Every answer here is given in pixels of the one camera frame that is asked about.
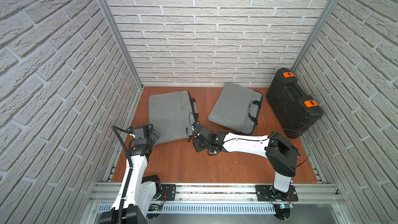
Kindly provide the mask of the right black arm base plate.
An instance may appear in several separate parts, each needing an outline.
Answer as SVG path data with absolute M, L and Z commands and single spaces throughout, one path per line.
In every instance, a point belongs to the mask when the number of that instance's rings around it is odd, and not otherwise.
M 287 192 L 282 192 L 274 188 L 273 185 L 255 185 L 259 202 L 284 201 L 297 202 L 298 196 L 293 185 L 289 186 Z

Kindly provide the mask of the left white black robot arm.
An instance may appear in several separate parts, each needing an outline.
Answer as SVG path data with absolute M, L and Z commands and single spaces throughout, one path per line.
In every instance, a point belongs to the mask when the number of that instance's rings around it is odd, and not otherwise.
M 126 156 L 123 181 L 111 210 L 103 212 L 100 224 L 146 224 L 151 201 L 162 193 L 157 175 L 144 176 L 152 147 L 161 137 L 152 124 L 123 130 L 112 126 Z

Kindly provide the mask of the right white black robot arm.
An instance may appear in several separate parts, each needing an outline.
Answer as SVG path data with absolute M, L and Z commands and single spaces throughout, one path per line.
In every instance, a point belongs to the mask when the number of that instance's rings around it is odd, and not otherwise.
M 271 198 L 277 201 L 294 201 L 294 193 L 290 191 L 291 183 L 296 176 L 297 159 L 301 153 L 294 143 L 279 132 L 264 136 L 245 136 L 231 132 L 215 134 L 199 123 L 195 123 L 192 130 L 196 152 L 206 150 L 210 156 L 221 152 L 243 152 L 268 159 L 275 171 L 269 190 Z

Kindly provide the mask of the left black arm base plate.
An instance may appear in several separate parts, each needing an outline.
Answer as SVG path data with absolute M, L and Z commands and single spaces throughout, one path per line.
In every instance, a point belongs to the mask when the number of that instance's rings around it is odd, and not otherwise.
M 161 184 L 161 191 L 153 198 L 154 201 L 174 201 L 176 196 L 176 184 Z

